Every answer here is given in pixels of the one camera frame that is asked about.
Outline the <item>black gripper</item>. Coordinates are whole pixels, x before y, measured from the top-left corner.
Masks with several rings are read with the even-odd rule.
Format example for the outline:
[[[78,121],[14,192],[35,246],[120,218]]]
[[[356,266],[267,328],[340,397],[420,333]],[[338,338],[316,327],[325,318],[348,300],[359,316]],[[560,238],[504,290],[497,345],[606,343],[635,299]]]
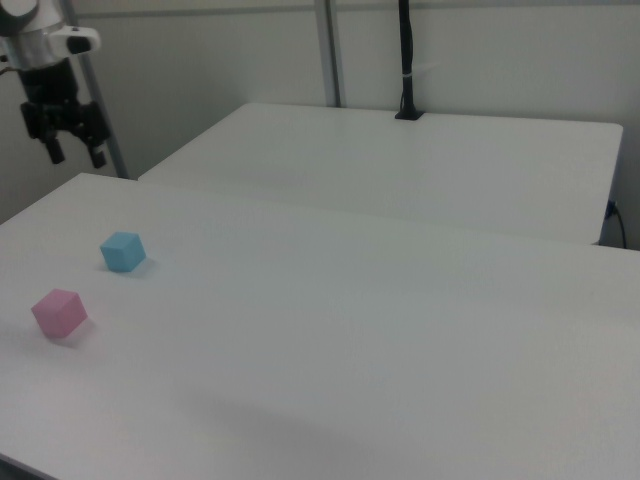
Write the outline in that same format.
[[[103,146],[110,138],[110,130],[96,102],[78,102],[78,85],[70,60],[21,71],[20,81],[27,97],[20,105],[27,132],[45,146],[51,162],[60,164],[65,156],[57,130],[46,113],[59,114],[69,120],[69,132],[86,146],[93,167],[104,167]]]

